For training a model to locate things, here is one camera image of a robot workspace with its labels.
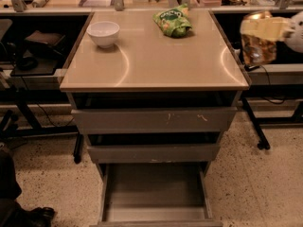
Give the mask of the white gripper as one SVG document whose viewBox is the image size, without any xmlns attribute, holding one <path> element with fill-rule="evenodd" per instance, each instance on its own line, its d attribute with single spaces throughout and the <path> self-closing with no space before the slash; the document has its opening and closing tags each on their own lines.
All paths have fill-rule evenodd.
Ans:
<svg viewBox="0 0 303 227">
<path fill-rule="evenodd" d="M 271 42 L 284 41 L 294 52 L 303 53 L 303 11 L 288 19 L 271 17 L 243 20 L 240 33 Z"/>
</svg>

